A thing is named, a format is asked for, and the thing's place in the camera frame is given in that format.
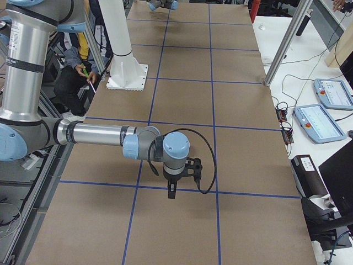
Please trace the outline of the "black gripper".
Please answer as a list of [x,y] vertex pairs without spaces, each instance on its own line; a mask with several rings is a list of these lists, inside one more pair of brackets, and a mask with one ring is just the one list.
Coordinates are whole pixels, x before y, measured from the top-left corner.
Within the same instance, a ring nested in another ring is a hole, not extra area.
[[184,170],[171,170],[163,169],[163,176],[168,181],[168,199],[175,199],[176,196],[176,182],[179,181],[184,175]]

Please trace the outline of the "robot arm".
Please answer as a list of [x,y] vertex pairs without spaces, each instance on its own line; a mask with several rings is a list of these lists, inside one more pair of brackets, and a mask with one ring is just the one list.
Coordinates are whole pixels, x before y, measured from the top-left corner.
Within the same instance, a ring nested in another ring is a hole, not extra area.
[[148,0],[147,3],[151,11],[155,11],[157,8],[177,10],[179,7],[176,0]]
[[38,114],[49,35],[52,31],[84,31],[83,1],[8,1],[12,20],[1,106],[1,161],[11,162],[52,145],[121,146],[134,160],[161,162],[168,198],[191,167],[190,143],[183,133],[161,135],[153,126],[86,124]]

